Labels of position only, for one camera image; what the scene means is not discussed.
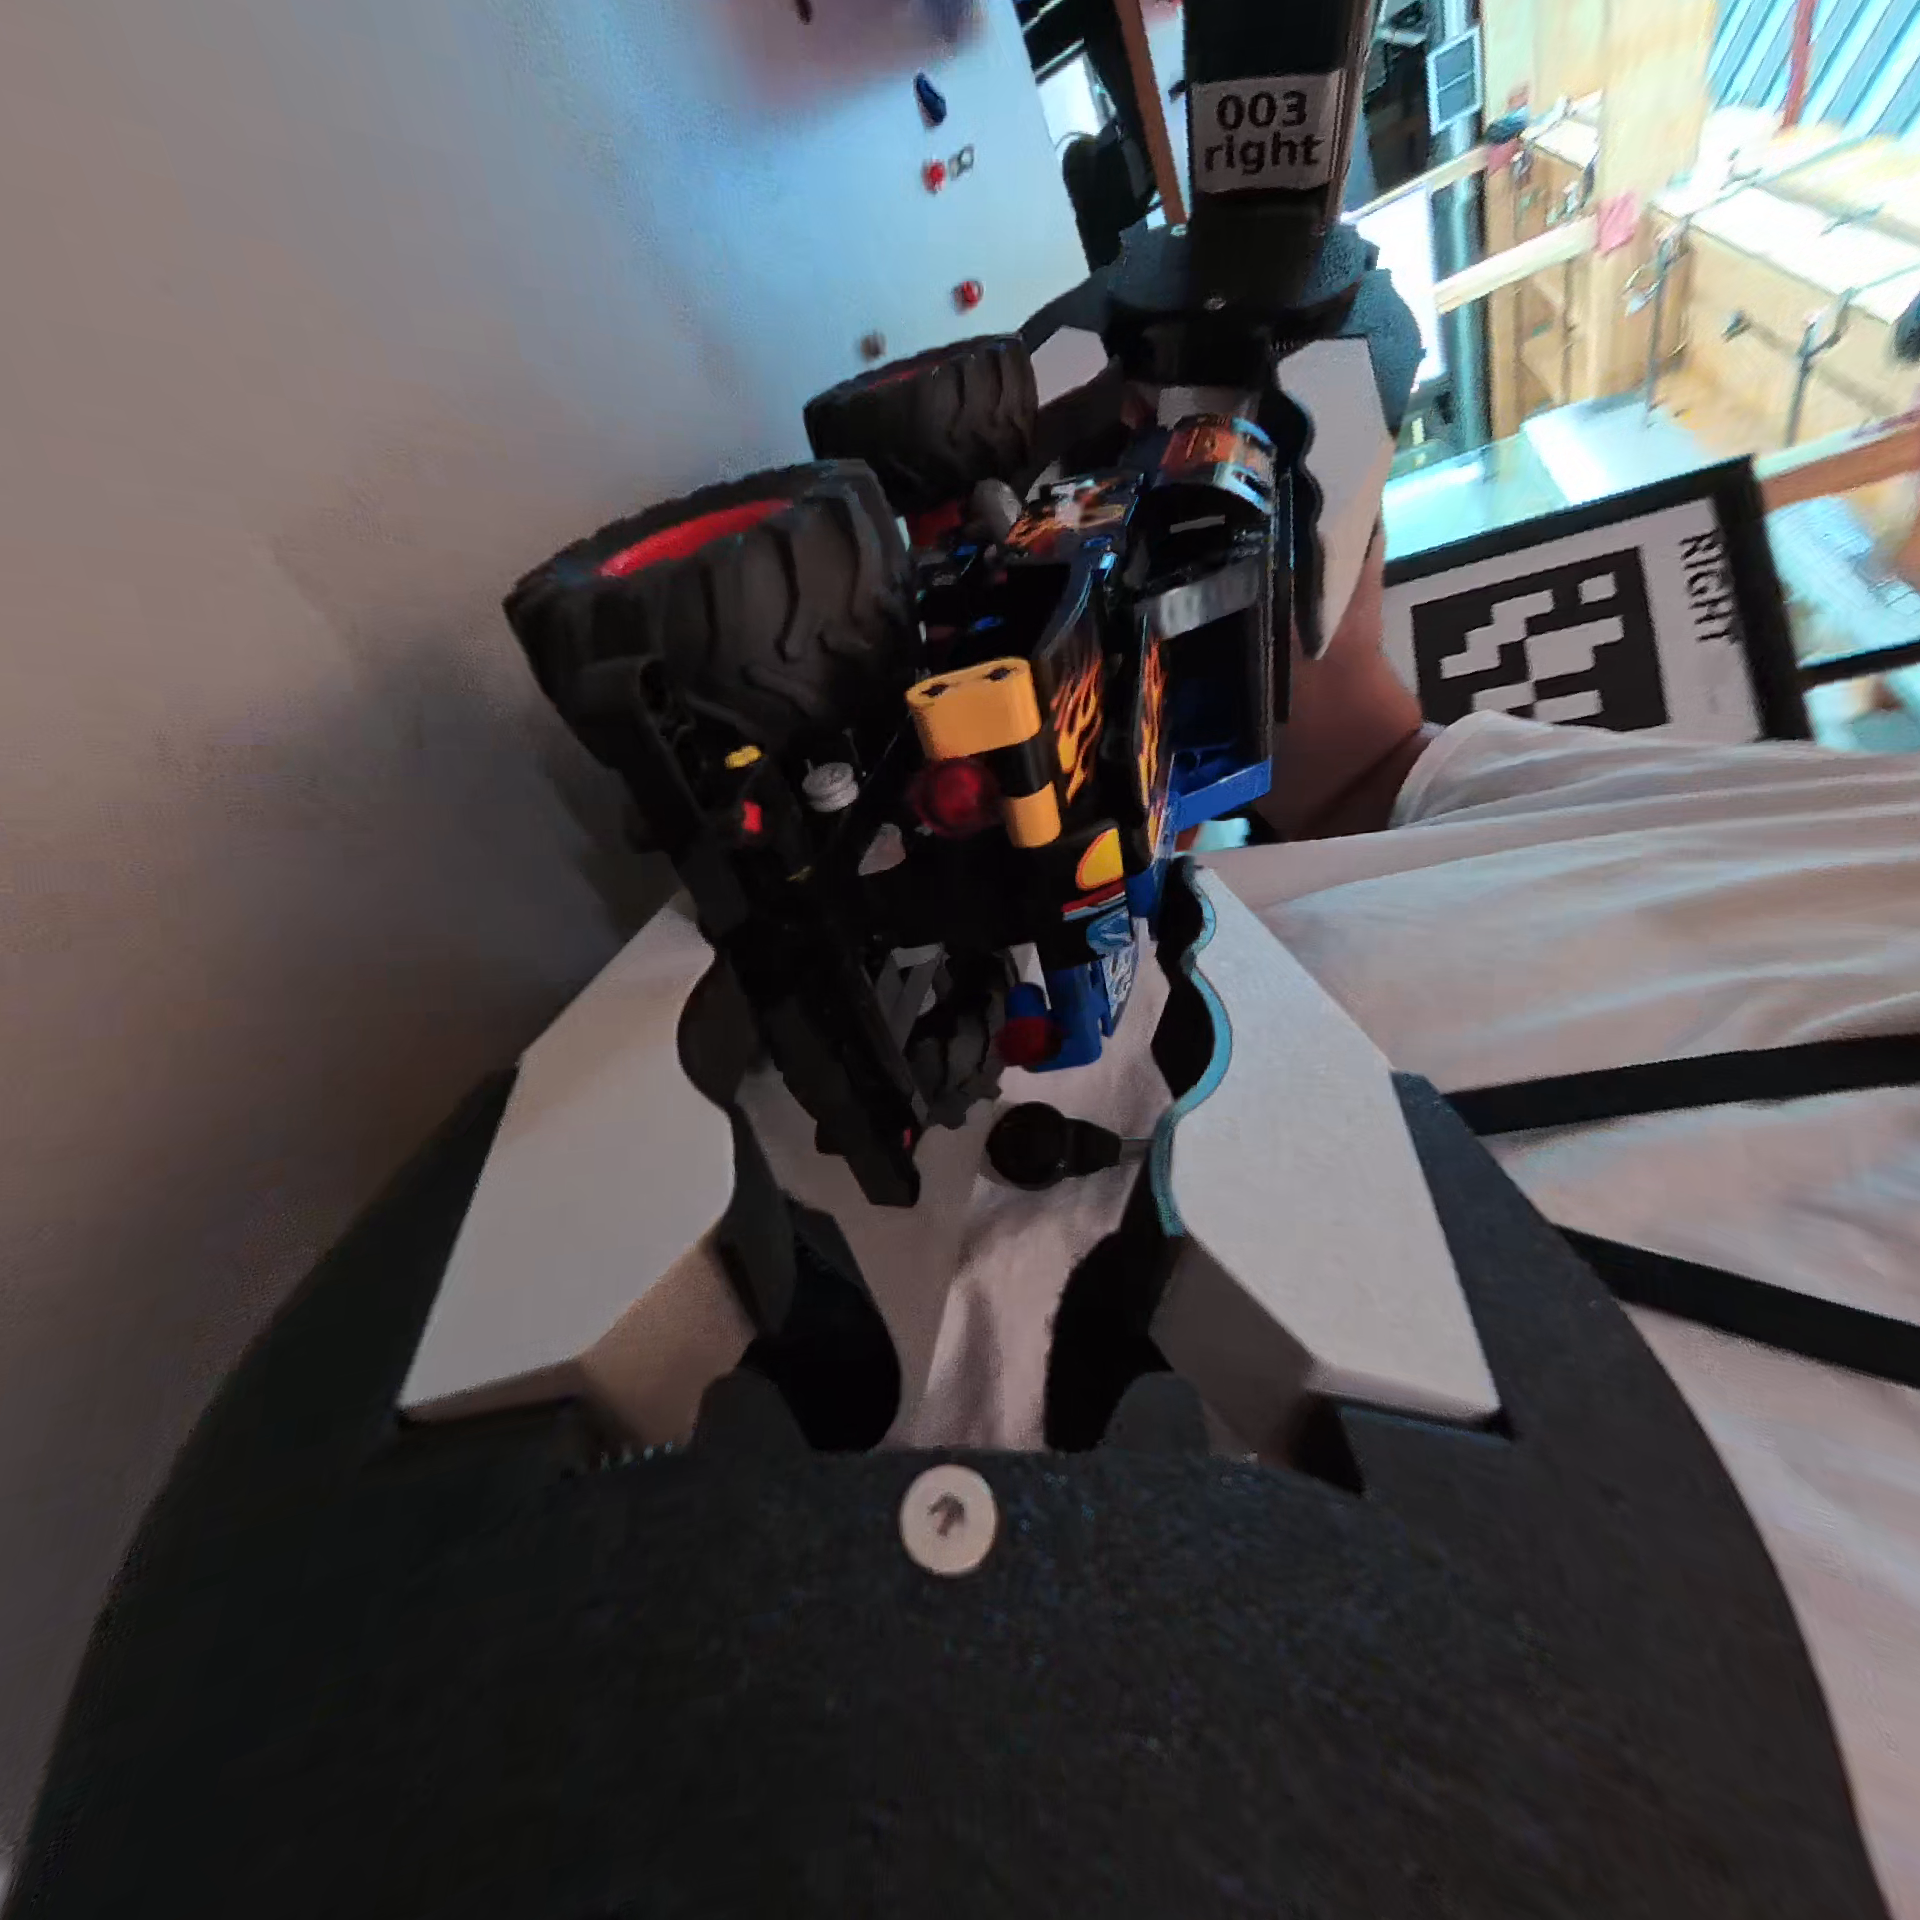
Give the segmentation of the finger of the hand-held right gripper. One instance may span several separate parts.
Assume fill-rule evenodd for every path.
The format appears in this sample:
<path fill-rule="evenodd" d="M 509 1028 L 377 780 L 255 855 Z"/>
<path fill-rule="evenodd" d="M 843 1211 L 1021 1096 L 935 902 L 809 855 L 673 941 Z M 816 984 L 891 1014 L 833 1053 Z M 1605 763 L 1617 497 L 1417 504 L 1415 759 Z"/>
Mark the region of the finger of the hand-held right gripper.
<path fill-rule="evenodd" d="M 1129 325 L 1113 342 L 1089 327 L 1059 327 L 1031 352 L 1038 412 L 1033 449 L 1127 449 L 1203 412 L 1177 382 L 1187 325 Z"/>
<path fill-rule="evenodd" d="M 1280 352 L 1264 423 L 1278 452 L 1273 693 L 1287 708 L 1295 663 L 1329 649 L 1376 543 L 1394 440 L 1370 344 Z"/>

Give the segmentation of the person's white shirt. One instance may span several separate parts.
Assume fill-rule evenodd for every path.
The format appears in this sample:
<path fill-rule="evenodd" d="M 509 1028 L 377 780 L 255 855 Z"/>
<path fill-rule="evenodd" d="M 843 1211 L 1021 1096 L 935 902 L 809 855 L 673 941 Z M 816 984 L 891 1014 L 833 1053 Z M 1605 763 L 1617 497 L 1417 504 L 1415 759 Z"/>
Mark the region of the person's white shirt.
<path fill-rule="evenodd" d="M 1503 1413 L 1047 1444 L 1120 1225 L 973 1171 L 898 1452 L 747 1493 L 723 1862 L 773 1916 L 1915 1916 L 1915 759 L 1485 713 L 1223 855 L 1378 1045 Z"/>

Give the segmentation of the wooden crates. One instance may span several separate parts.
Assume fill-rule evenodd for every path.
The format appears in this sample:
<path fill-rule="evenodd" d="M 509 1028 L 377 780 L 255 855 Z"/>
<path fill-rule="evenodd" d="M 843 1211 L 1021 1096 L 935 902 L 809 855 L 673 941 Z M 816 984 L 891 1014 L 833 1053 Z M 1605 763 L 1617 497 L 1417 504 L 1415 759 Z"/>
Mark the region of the wooden crates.
<path fill-rule="evenodd" d="M 1530 128 L 1479 181 L 1490 437 L 1619 399 L 1710 449 L 1776 452 L 1915 412 L 1915 133 L 1781 129 L 1715 110 L 1696 167 L 1601 195 L 1601 95 Z"/>

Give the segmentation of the small black pin piece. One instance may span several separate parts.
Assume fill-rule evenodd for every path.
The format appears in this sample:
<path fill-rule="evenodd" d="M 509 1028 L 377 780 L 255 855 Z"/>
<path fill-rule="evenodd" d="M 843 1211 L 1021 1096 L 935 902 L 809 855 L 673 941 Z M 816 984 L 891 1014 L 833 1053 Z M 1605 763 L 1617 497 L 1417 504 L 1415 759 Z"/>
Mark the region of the small black pin piece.
<path fill-rule="evenodd" d="M 989 1131 L 986 1158 L 1003 1183 L 1045 1193 L 1111 1171 L 1129 1161 L 1137 1148 L 1137 1141 L 1107 1125 L 1031 1099 L 997 1115 Z"/>

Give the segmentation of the blue lego monster truck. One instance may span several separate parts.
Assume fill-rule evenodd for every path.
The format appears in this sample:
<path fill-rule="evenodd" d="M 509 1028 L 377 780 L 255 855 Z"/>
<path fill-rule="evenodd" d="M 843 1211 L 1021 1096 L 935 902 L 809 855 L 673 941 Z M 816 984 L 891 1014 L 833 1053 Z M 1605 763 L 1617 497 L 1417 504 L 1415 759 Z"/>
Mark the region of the blue lego monster truck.
<path fill-rule="evenodd" d="M 1273 379 L 1055 449 L 1043 416 L 1015 333 L 905 356 L 808 405 L 813 463 L 504 605 L 881 1207 L 1006 1068 L 1097 1063 L 1182 839 L 1273 772 L 1305 416 Z"/>

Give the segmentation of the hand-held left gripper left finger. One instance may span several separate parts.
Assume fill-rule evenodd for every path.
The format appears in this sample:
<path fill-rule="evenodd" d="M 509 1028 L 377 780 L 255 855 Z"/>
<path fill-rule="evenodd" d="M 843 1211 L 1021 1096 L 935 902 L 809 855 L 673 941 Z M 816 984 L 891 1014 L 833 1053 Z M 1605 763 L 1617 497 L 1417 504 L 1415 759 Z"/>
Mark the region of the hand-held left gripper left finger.
<path fill-rule="evenodd" d="M 453 1421 L 585 1401 L 691 1437 L 760 1349 L 816 1448 L 877 1448 L 903 1366 L 867 1281 L 874 1225 L 771 1065 L 734 1073 L 730 990 L 670 897 L 519 1061 L 400 1389 Z"/>

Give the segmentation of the person's right forearm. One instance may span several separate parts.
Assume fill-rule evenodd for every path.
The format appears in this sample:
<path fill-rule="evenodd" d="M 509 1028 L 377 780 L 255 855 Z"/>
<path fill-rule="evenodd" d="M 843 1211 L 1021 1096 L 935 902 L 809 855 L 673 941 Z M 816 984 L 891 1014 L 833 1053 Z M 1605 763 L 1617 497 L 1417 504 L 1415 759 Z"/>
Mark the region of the person's right forearm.
<path fill-rule="evenodd" d="M 1386 527 L 1376 524 L 1349 605 L 1321 656 L 1287 637 L 1287 715 L 1262 832 L 1285 844 L 1383 832 L 1439 739 L 1383 651 Z"/>

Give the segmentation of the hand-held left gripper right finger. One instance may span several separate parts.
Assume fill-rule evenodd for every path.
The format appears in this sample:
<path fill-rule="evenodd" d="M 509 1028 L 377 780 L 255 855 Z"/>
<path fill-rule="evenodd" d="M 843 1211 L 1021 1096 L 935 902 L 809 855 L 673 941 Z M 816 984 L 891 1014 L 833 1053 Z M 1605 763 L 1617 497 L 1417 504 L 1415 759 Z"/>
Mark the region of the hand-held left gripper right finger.
<path fill-rule="evenodd" d="M 1331 1452 L 1335 1407 L 1498 1421 L 1378 1045 L 1221 868 L 1175 864 L 1159 932 L 1169 1105 L 1055 1317 L 1047 1447 L 1099 1447 L 1138 1383 L 1175 1380 L 1203 1440 L 1271 1465 Z"/>

